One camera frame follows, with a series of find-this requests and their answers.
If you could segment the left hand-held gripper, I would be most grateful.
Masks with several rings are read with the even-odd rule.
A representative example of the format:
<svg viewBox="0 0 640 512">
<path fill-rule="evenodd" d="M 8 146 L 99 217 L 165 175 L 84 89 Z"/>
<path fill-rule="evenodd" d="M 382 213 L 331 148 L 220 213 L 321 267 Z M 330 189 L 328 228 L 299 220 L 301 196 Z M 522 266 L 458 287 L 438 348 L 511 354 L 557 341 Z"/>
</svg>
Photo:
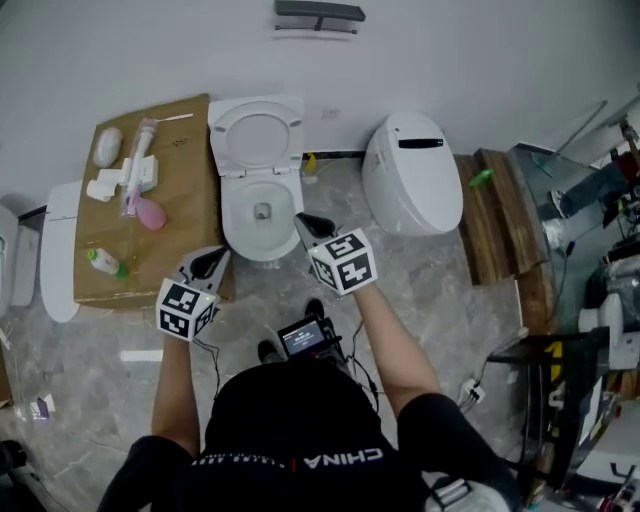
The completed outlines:
<svg viewBox="0 0 640 512">
<path fill-rule="evenodd" d="M 205 247 L 186 254 L 176 272 L 161 284 L 155 306 L 156 328 L 192 342 L 211 324 L 219 311 L 218 290 L 230 257 L 226 247 Z"/>
</svg>

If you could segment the white toilet lid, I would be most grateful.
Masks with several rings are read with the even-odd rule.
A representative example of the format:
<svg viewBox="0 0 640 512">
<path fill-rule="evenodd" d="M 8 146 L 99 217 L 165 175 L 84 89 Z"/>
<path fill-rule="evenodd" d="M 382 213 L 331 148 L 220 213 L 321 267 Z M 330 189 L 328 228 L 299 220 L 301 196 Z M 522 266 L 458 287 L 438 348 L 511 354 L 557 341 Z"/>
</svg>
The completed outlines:
<svg viewBox="0 0 640 512">
<path fill-rule="evenodd" d="M 301 167 L 304 102 L 289 95 L 213 101 L 210 145 L 222 177 L 289 172 Z"/>
</svg>

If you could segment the person's left forearm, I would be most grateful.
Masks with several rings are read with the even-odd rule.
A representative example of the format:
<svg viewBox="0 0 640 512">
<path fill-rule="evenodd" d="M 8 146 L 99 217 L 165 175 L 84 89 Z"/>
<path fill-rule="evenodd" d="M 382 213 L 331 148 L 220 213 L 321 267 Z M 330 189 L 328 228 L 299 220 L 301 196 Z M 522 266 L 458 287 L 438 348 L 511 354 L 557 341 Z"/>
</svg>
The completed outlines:
<svg viewBox="0 0 640 512">
<path fill-rule="evenodd" d="M 171 336 L 164 338 L 151 434 L 175 442 L 192 457 L 200 454 L 200 424 L 190 345 Z"/>
</svg>

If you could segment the person's right forearm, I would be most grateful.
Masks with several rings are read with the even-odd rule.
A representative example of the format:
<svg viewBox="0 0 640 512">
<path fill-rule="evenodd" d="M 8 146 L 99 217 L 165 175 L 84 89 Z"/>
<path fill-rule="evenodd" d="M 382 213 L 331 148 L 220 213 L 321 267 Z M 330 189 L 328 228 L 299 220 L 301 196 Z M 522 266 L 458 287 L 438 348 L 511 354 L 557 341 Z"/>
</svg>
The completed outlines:
<svg viewBox="0 0 640 512">
<path fill-rule="evenodd" d="M 356 290 L 359 309 L 383 390 L 396 419 L 415 398 L 441 394 L 436 371 L 375 284 Z"/>
</svg>

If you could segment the white oval smart toilet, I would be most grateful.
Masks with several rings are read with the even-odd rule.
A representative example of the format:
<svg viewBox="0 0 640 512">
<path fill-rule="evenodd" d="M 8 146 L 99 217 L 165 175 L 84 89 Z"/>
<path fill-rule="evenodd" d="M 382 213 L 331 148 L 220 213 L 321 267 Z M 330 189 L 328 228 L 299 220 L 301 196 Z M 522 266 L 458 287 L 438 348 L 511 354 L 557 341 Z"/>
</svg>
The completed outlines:
<svg viewBox="0 0 640 512">
<path fill-rule="evenodd" d="M 378 225 L 393 235 L 454 231 L 463 194 L 451 148 L 440 127 L 418 112 L 389 115 L 372 135 L 362 185 Z"/>
</svg>

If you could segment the white low tankless toilet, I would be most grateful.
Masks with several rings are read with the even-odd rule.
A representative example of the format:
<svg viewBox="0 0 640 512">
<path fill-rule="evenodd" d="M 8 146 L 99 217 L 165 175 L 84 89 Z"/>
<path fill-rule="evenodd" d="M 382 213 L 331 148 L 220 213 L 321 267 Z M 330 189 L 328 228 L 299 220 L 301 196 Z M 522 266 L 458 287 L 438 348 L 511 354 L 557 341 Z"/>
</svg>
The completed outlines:
<svg viewBox="0 0 640 512">
<path fill-rule="evenodd" d="M 40 290 L 45 310 L 57 323 L 70 322 L 79 305 L 74 300 L 74 252 L 82 182 L 54 187 L 49 194 L 42 230 Z"/>
</svg>

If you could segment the person's right leg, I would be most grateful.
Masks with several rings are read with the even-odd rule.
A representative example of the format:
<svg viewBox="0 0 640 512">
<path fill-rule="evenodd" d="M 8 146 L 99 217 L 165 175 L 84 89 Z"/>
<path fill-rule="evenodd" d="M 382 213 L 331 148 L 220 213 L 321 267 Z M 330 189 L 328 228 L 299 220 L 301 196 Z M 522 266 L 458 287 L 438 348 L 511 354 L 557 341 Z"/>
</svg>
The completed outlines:
<svg viewBox="0 0 640 512">
<path fill-rule="evenodd" d="M 323 303 L 318 298 L 311 298 L 307 302 L 304 317 L 312 317 L 318 323 L 323 335 L 323 340 L 314 347 L 317 358 L 349 375 L 347 358 L 341 348 L 342 337 L 336 333 L 333 321 L 325 315 Z"/>
</svg>

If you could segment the clear bag with brush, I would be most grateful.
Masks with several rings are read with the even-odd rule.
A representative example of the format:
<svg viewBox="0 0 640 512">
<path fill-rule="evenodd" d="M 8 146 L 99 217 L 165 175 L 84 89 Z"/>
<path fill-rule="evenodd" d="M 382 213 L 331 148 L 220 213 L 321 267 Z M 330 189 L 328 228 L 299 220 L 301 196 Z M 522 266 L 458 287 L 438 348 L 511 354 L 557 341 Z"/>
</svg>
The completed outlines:
<svg viewBox="0 0 640 512">
<path fill-rule="evenodd" d="M 141 169 L 142 160 L 146 157 L 147 150 L 153 141 L 157 130 L 157 121 L 151 118 L 144 118 L 137 129 L 134 137 L 130 155 L 130 165 L 128 167 L 128 178 L 123 186 L 120 202 L 120 216 L 134 216 L 133 196 L 141 189 Z"/>
</svg>

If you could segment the wooden step platform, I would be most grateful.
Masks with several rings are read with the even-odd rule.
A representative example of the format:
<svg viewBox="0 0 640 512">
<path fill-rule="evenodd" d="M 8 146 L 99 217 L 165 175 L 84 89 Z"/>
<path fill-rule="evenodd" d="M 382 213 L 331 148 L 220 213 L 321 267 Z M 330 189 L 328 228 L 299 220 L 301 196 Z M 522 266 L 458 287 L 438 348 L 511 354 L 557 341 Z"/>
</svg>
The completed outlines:
<svg viewBox="0 0 640 512">
<path fill-rule="evenodd" d="M 456 155 L 454 161 L 463 194 L 459 231 L 471 282 L 493 285 L 544 262 L 524 186 L 508 155 L 479 149 L 472 155 Z M 469 181 L 487 168 L 494 170 L 492 179 L 470 187 Z"/>
</svg>

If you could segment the person's black shirt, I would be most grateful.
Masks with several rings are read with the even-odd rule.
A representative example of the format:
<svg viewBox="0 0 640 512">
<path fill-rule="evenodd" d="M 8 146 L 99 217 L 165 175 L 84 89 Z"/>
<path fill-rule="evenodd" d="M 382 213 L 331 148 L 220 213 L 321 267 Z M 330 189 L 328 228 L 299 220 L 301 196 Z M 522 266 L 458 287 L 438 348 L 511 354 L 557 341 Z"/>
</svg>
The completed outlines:
<svg viewBox="0 0 640 512">
<path fill-rule="evenodd" d="M 360 387 L 320 361 L 260 365 L 233 377 L 213 404 L 201 454 L 136 441 L 98 512 L 423 512 L 423 476 L 441 472 L 521 506 L 515 479 L 441 394 L 410 401 L 398 441 Z"/>
</svg>

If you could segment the small purple item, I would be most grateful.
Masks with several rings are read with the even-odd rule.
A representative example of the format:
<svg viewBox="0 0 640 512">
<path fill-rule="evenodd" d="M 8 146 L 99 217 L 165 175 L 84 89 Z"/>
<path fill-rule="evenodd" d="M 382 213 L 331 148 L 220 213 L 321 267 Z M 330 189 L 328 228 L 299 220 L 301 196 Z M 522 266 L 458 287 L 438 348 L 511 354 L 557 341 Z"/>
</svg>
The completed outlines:
<svg viewBox="0 0 640 512">
<path fill-rule="evenodd" d="M 56 411 L 56 406 L 51 394 L 47 394 L 44 397 L 37 397 L 29 406 L 32 418 L 37 421 L 48 421 L 51 418 L 51 414 Z"/>
</svg>

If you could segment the white power strip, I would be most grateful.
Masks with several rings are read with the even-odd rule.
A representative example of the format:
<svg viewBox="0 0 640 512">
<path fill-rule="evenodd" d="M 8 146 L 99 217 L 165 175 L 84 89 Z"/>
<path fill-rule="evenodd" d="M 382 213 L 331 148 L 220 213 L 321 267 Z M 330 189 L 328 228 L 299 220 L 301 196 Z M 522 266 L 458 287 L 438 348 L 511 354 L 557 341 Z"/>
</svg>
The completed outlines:
<svg viewBox="0 0 640 512">
<path fill-rule="evenodd" d="M 480 383 L 474 379 L 468 379 L 461 387 L 458 406 L 464 407 L 481 403 L 486 396 Z"/>
</svg>

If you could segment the grey metal ramp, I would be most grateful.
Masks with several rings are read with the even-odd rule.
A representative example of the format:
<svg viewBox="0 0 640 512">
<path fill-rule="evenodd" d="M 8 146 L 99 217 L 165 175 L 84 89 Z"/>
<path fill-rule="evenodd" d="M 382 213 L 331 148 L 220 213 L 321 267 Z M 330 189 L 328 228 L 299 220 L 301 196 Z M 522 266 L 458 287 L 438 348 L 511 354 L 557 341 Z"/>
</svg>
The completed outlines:
<svg viewBox="0 0 640 512">
<path fill-rule="evenodd" d="M 575 215 L 563 218 L 554 206 L 552 191 L 568 192 L 595 169 L 562 156 L 553 157 L 543 148 L 517 144 L 509 151 L 531 195 L 534 211 L 540 223 L 545 248 L 560 256 L 574 242 L 575 249 L 585 241 L 595 239 L 603 231 L 599 200 L 590 203 Z"/>
</svg>

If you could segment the white ceramic fixture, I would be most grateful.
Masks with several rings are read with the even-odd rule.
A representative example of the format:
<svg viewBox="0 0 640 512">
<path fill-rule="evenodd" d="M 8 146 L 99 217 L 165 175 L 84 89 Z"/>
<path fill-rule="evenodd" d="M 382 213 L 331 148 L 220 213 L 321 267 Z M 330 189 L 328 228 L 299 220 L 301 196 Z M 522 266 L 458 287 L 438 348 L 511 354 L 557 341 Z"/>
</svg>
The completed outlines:
<svg viewBox="0 0 640 512">
<path fill-rule="evenodd" d="M 633 356 L 629 356 L 623 339 L 623 312 L 618 294 L 609 294 L 597 308 L 582 308 L 578 316 L 580 332 L 590 332 L 594 328 L 607 327 L 608 362 L 611 370 L 628 370 L 636 366 Z"/>
</svg>

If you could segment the black metal cart frame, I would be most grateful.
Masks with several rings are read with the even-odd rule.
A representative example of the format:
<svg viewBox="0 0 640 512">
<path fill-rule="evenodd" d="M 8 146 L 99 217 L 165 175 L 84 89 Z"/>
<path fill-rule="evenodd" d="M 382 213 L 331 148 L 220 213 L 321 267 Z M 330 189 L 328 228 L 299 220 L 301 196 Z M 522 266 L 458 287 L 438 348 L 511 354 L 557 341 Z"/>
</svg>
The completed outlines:
<svg viewBox="0 0 640 512">
<path fill-rule="evenodd" d="M 560 490 L 586 457 L 588 416 L 600 412 L 609 372 L 609 341 L 607 327 L 530 335 L 488 357 L 490 363 L 517 366 L 526 375 L 520 458 L 508 463 L 521 489 L 538 480 Z"/>
</svg>

